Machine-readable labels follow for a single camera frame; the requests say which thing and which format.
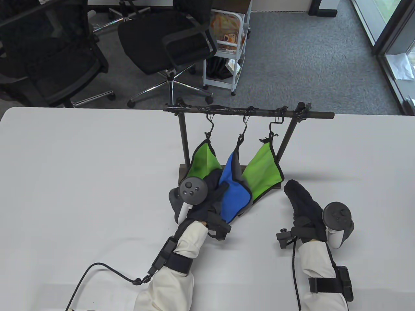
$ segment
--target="white desk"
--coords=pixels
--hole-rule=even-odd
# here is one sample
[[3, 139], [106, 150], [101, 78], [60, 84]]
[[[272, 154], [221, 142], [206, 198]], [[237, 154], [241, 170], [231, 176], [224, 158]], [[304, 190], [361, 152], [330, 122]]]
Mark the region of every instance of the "white desk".
[[[190, 150], [210, 124], [186, 116]], [[243, 129], [215, 116], [222, 163]], [[271, 118], [253, 117], [240, 148], [247, 164]], [[281, 167], [323, 207], [341, 201], [356, 229], [337, 264], [350, 270], [350, 310], [413, 310], [413, 117], [337, 115], [299, 124]], [[278, 133], [283, 134], [288, 121]], [[143, 277], [176, 225], [168, 191], [183, 162], [178, 120], [161, 111], [12, 108], [0, 123], [0, 301], [3, 310], [64, 310], [88, 265]], [[225, 242], [207, 239], [193, 265], [192, 310], [296, 310], [291, 251], [275, 233], [292, 226], [282, 190], [237, 219]], [[300, 293], [307, 291], [299, 270]], [[109, 272], [88, 277], [77, 311], [131, 311], [134, 287]]]

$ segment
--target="hand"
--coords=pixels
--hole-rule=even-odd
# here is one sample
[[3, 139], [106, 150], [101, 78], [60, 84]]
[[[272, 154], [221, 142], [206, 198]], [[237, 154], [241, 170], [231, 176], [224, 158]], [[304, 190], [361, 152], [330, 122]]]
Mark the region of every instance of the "hand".
[[179, 225], [179, 234], [193, 221], [205, 222], [209, 230], [216, 232], [215, 236], [209, 235], [217, 240], [224, 240], [226, 234], [230, 232], [231, 226], [220, 216], [222, 210], [221, 200], [229, 188], [229, 185], [225, 182], [220, 186], [218, 185], [221, 175], [222, 170], [217, 169], [203, 179], [208, 188], [207, 197], [202, 203], [194, 205], [189, 210], [186, 220]]
[[[287, 182], [284, 192], [294, 209], [294, 226], [301, 223], [301, 227], [315, 228], [315, 240], [327, 242], [326, 225], [322, 219], [323, 209], [312, 199], [310, 193], [295, 180]], [[312, 239], [301, 240], [305, 243]]]

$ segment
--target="white sleeve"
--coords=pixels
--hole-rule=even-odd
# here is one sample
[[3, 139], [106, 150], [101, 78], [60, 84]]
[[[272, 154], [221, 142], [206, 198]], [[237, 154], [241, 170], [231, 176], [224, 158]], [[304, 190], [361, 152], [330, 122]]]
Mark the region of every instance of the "white sleeve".
[[[194, 221], [179, 238], [175, 253], [196, 258], [206, 239], [208, 229]], [[188, 275], [162, 267], [154, 276], [149, 287], [140, 292], [134, 311], [189, 311], [193, 296], [193, 274]]]
[[[310, 241], [298, 249], [303, 272], [309, 277], [336, 277], [326, 243]], [[310, 311], [347, 311], [347, 303], [339, 293], [307, 293], [304, 302]]]

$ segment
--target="green cloth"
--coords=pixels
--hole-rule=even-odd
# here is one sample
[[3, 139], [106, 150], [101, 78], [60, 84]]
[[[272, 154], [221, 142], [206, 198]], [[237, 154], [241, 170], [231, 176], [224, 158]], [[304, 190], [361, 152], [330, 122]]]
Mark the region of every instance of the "green cloth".
[[208, 176], [213, 170], [222, 169], [219, 164], [215, 151], [210, 144], [210, 140], [204, 140], [195, 150], [190, 163], [190, 169], [187, 171], [187, 177], [199, 177], [201, 179]]
[[275, 157], [272, 140], [272, 135], [261, 140], [264, 145], [249, 162], [242, 174], [252, 191], [254, 204], [272, 187], [284, 180], [284, 175]]

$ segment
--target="gray carpet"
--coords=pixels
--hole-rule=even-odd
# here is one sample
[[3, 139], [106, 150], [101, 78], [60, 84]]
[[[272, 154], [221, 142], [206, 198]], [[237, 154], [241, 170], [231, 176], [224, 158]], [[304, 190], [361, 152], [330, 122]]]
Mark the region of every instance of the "gray carpet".
[[[335, 18], [311, 17], [306, 13], [255, 12], [251, 16], [251, 38], [246, 61], [236, 90], [210, 87], [215, 104], [231, 107], [256, 106], [275, 109], [311, 102], [315, 111], [340, 114], [401, 114], [349, 0], [340, 0]], [[106, 14], [91, 22], [104, 24]], [[162, 81], [146, 76], [124, 55], [113, 27], [100, 34], [99, 43], [109, 64], [76, 96], [83, 99], [113, 90], [117, 100], [101, 99], [88, 108], [125, 109], [132, 95]], [[180, 80], [201, 86], [201, 65], [197, 75], [186, 73]], [[176, 95], [186, 103], [205, 105], [204, 97], [177, 87]], [[167, 87], [143, 97], [136, 109], [161, 109], [168, 101]], [[0, 117], [18, 103], [0, 102]]]

